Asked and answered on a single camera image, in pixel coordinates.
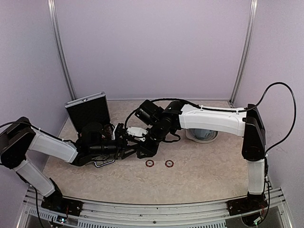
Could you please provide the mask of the single red chip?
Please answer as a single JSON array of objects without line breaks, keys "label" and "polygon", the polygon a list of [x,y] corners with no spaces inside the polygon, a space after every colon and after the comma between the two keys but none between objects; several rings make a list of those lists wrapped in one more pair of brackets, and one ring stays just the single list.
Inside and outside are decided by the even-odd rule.
[{"label": "single red chip", "polygon": [[166,166],[167,168],[171,168],[171,167],[174,166],[174,162],[173,162],[172,160],[167,160],[167,161],[165,162],[165,166]]}]

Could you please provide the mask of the aluminium poker case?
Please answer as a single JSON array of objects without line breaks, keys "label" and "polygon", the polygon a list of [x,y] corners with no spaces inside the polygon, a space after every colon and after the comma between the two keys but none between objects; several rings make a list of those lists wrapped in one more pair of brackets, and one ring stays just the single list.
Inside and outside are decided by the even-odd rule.
[{"label": "aluminium poker case", "polygon": [[100,92],[67,102],[65,109],[69,118],[80,137],[81,130],[88,123],[98,122],[105,126],[111,124],[106,95]]}]

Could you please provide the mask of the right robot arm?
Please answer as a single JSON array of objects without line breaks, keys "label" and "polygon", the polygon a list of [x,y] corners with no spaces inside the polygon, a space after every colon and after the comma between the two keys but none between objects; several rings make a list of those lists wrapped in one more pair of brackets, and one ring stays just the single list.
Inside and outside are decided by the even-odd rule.
[{"label": "right robot arm", "polygon": [[243,139],[241,154],[247,161],[248,189],[243,207],[253,211],[265,198],[266,134],[257,107],[249,104],[245,108],[219,108],[193,104],[186,100],[172,99],[166,108],[155,101],[145,100],[135,111],[135,116],[150,126],[143,134],[144,141],[139,155],[152,157],[160,142],[168,134],[185,130],[193,141],[199,138],[195,131],[210,131],[211,134],[227,133]]}]

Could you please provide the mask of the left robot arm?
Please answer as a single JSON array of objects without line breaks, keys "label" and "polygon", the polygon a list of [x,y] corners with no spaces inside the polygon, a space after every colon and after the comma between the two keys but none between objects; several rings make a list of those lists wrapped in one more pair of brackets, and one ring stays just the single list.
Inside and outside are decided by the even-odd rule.
[{"label": "left robot arm", "polygon": [[98,123],[90,123],[76,142],[60,139],[32,125],[28,118],[1,125],[0,161],[3,166],[14,170],[36,192],[40,193],[56,211],[62,211],[66,200],[58,185],[45,176],[29,159],[27,153],[35,151],[55,157],[73,166],[82,167],[90,163],[100,163],[112,157],[126,158],[135,153],[139,143],[145,141],[147,131],[140,127],[125,127],[122,123],[110,126],[107,137],[105,128]]}]

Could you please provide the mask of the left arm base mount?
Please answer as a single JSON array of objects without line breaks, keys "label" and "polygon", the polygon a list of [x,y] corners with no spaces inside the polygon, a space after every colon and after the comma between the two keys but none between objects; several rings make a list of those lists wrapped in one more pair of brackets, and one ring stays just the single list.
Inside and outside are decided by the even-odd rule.
[{"label": "left arm base mount", "polygon": [[82,211],[83,202],[68,198],[55,199],[50,197],[44,197],[41,203],[41,207],[62,214],[79,217]]}]

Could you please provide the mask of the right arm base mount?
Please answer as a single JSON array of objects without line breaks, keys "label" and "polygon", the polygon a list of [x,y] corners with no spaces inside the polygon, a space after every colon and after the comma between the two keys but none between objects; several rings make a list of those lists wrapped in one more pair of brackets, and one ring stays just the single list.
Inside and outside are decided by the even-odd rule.
[{"label": "right arm base mount", "polygon": [[239,199],[229,200],[226,204],[230,216],[244,214],[268,207],[268,202],[264,194],[249,194]]}]

